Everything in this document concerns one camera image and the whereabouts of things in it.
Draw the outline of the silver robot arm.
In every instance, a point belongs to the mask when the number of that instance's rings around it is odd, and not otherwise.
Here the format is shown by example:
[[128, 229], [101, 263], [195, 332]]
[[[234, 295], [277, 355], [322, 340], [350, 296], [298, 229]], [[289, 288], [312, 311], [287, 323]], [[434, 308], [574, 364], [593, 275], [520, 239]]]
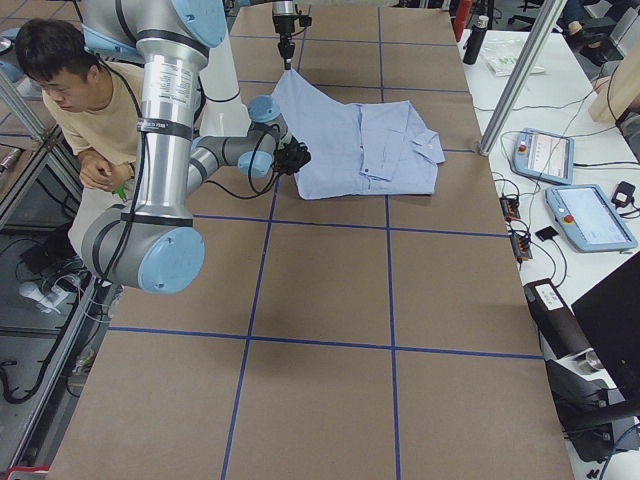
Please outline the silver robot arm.
[[238, 11], [257, 5], [270, 4], [271, 18], [275, 33], [279, 36], [278, 51], [284, 70], [290, 70], [295, 53], [293, 38], [304, 33], [312, 25], [312, 17], [303, 13], [294, 1], [250, 0], [237, 1]]
[[186, 198], [234, 166], [268, 182], [310, 160], [276, 101], [241, 99], [222, 1], [89, 1], [87, 48], [144, 67], [132, 197], [88, 228], [81, 256], [99, 278], [150, 293], [184, 290], [205, 244]]

